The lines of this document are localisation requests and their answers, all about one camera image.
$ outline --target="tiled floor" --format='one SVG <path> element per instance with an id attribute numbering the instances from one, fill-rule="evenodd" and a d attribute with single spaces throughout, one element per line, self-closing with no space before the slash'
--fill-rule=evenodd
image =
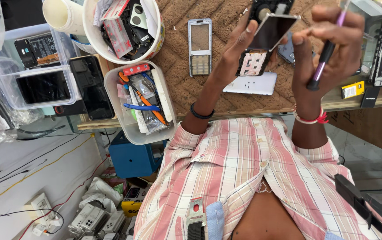
<path id="1" fill-rule="evenodd" d="M 283 116 L 283 119 L 289 129 L 287 135 L 291 137 L 295 119 L 293 115 Z M 344 165 L 351 170 L 355 185 L 360 190 L 382 189 L 382 149 L 328 123 L 325 128 L 327 136 L 344 157 Z"/>

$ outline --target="orange screwdriver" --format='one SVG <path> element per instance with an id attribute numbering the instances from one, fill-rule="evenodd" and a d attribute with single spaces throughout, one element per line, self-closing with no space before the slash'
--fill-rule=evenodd
<path id="1" fill-rule="evenodd" d="M 136 87 L 129 81 L 129 78 L 126 77 L 126 76 L 124 75 L 124 73 L 119 72 L 119 76 L 120 76 L 120 78 L 121 78 L 123 81 L 125 81 L 131 88 L 133 88 L 133 90 L 135 91 L 136 95 L 137 95 L 138 97 L 140 97 L 141 101 L 142 101 L 146 106 L 152 106 L 151 103 L 150 103 L 148 100 L 146 100 L 146 99 L 144 98 L 144 96 L 142 96 L 142 94 L 136 89 Z M 153 110 L 152 113 L 154 113 L 154 115 L 157 117 L 158 120 L 160 120 L 160 122 L 162 122 L 164 125 L 167 125 L 167 124 L 166 124 L 166 121 L 164 120 L 162 114 L 161 114 L 159 111 Z"/>

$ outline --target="red packaging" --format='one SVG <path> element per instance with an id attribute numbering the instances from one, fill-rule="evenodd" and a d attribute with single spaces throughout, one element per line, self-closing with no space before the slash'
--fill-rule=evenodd
<path id="1" fill-rule="evenodd" d="M 141 73 L 141 72 L 146 72 L 146 71 L 149 71 L 150 70 L 150 66 L 148 65 L 148 63 L 144 63 L 144 64 L 141 64 L 141 65 L 137 65 L 137 66 L 133 66 L 133 67 L 130 67 L 130 68 L 126 68 L 123 70 L 123 73 L 125 76 L 130 76 L 130 75 L 135 75 L 135 74 L 138 74 L 138 73 Z"/>

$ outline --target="white bucket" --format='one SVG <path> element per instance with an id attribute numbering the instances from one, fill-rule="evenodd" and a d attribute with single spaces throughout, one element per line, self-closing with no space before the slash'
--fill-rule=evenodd
<path id="1" fill-rule="evenodd" d="M 56 31 L 85 36 L 83 7 L 70 0 L 45 0 L 43 15 Z"/>
<path id="2" fill-rule="evenodd" d="M 158 9 L 158 6 L 155 0 L 151 0 L 150 1 L 151 4 L 148 7 L 154 8 L 157 14 L 157 35 L 154 38 L 155 40 L 152 43 L 151 47 L 148 49 L 148 51 L 144 55 L 142 55 L 140 58 L 131 60 L 131 61 L 118 59 L 116 55 L 109 52 L 108 45 L 105 43 L 105 41 L 102 38 L 101 29 L 93 25 L 93 18 L 95 16 L 95 8 L 96 8 L 97 2 L 98 0 L 84 0 L 83 26 L 84 26 L 84 31 L 86 32 L 87 39 L 89 40 L 93 49 L 96 52 L 98 52 L 99 55 L 101 55 L 108 61 L 111 61 L 114 63 L 133 64 L 133 63 L 142 61 L 144 59 L 151 59 L 158 53 L 158 51 L 160 51 L 160 48 L 163 45 L 165 31 L 164 31 L 163 18 L 160 14 L 160 10 Z"/>

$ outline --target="plaid shirt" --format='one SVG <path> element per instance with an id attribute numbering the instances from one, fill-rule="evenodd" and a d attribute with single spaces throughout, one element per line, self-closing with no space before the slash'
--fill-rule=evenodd
<path id="1" fill-rule="evenodd" d="M 283 121 L 275 118 L 213 121 L 201 135 L 179 126 L 139 210 L 134 239 L 187 239 L 190 200 L 203 197 L 207 215 L 207 206 L 221 203 L 220 238 L 225 240 L 263 176 L 306 239 L 382 239 L 336 192 L 335 174 L 353 180 L 346 167 L 337 165 L 331 140 L 307 150 L 295 147 L 286 133 Z M 210 229 L 204 231 L 210 239 Z"/>

